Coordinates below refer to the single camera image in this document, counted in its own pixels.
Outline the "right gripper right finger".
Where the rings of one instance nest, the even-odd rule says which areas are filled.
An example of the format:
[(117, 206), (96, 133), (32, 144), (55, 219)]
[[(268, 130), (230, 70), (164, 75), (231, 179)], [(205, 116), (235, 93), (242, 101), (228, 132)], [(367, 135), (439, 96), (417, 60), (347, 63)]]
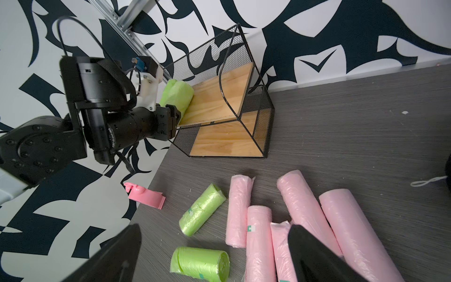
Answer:
[(299, 282), (366, 282), (301, 225), (291, 226), (288, 246)]

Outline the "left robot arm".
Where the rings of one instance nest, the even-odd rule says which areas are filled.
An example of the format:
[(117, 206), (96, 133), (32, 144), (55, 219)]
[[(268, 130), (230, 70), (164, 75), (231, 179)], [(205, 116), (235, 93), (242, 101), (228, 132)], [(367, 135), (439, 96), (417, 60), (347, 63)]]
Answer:
[(2, 203), (86, 158), (88, 150), (100, 164), (120, 160), (134, 172), (124, 148), (175, 137), (180, 111), (144, 90), (145, 82), (158, 84), (156, 74), (139, 73), (134, 85), (119, 61), (82, 56), (64, 56), (60, 68), (68, 114), (36, 117), (1, 137)]

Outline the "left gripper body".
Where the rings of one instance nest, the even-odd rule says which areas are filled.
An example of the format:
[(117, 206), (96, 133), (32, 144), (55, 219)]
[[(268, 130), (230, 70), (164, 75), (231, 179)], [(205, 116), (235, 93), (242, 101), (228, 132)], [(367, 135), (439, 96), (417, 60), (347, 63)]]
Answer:
[(180, 111), (173, 105), (157, 106), (155, 111), (139, 107), (140, 138), (170, 140), (176, 136), (181, 120)]

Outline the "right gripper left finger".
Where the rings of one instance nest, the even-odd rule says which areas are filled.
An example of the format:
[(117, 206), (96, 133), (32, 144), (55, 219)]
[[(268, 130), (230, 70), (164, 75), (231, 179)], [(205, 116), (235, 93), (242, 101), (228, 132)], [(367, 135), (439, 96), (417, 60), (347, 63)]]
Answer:
[(142, 244), (138, 224), (121, 231), (65, 282), (131, 282)]

